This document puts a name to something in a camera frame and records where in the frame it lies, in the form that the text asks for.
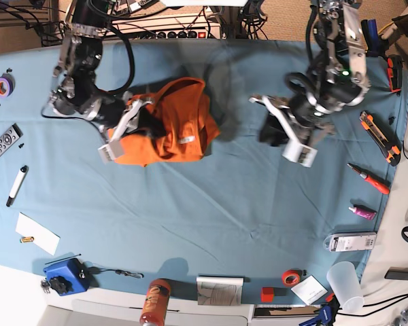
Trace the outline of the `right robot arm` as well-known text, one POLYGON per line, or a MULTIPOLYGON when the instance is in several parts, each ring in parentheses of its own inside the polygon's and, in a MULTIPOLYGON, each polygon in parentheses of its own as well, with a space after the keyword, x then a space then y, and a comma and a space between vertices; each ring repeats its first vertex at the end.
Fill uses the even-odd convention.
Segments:
POLYGON ((117 16, 109 13, 113 1, 73 1, 67 10, 67 30, 52 89, 45 108, 56 120, 81 120, 109 141, 107 132, 119 126, 121 137, 141 134, 151 139, 166 135, 163 122, 148 111, 151 98, 134 99, 129 87, 135 76, 135 60, 129 39, 113 26, 117 16), (103 38, 113 33, 125 45, 129 76, 123 86, 105 91, 96 85, 96 70, 103 56, 103 38))

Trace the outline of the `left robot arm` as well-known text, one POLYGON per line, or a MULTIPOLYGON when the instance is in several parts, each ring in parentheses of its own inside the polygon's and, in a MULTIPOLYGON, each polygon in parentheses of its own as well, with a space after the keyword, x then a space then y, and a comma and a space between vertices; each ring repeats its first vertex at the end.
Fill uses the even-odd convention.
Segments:
POLYGON ((289 72, 291 98, 271 97, 301 144, 334 135, 330 115, 361 103, 370 88, 362 47, 360 1, 312 1, 305 31, 308 67, 289 72))

